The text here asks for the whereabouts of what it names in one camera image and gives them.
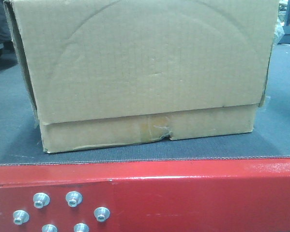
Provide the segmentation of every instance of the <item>box flap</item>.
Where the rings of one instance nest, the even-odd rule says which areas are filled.
[[[32,88],[32,84],[31,84],[31,78],[30,78],[30,73],[29,73],[28,64],[27,64],[27,60],[26,60],[26,55],[24,52],[21,35],[19,32],[16,18],[15,18],[15,13],[13,11],[13,8],[11,6],[10,1],[5,0],[4,7],[5,7],[6,17],[7,17],[7,22],[9,25],[11,37],[12,37],[13,44],[15,47],[15,53],[16,53],[16,56],[18,59],[18,63],[20,64],[20,67],[21,67],[22,76],[23,76],[24,81],[25,81],[25,87],[29,93],[29,98],[30,98],[31,105],[32,105],[32,108],[34,111],[35,119],[38,120],[35,96],[33,93],[33,88]]]
[[[278,0],[13,0],[43,124],[261,101]]]

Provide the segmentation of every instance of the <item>red painted metal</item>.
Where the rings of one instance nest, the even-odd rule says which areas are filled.
[[[83,202],[68,207],[77,190]],[[48,193],[43,209],[37,192]],[[110,209],[106,223],[93,211]],[[28,223],[13,224],[15,210]],[[290,159],[193,160],[0,167],[0,231],[290,232]]]

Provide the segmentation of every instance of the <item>hex bolt head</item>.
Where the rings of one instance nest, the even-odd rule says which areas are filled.
[[[33,196],[33,202],[34,202],[35,208],[41,209],[45,207],[46,205],[49,205],[50,197],[43,192],[39,192]]]
[[[42,232],[58,232],[58,229],[54,225],[47,224],[42,227]]]
[[[71,191],[66,194],[65,199],[69,207],[76,207],[82,202],[82,195],[79,192]]]
[[[95,209],[94,216],[98,222],[105,222],[110,216],[110,211],[105,207],[99,207]]]
[[[22,225],[23,223],[28,222],[30,219],[29,214],[24,210],[14,211],[13,216],[14,216],[14,224],[16,225]]]
[[[89,232],[89,227],[84,223],[78,223],[74,226],[74,232]]]

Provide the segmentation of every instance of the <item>gray conveyor belt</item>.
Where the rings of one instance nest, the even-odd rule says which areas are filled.
[[[252,133],[131,145],[48,155],[43,153],[14,54],[0,59],[0,165],[141,160],[290,157],[290,46],[273,50],[267,87]]]

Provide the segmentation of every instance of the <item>cardboard box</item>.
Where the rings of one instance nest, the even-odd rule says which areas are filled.
[[[5,2],[45,152],[250,132],[278,0]]]

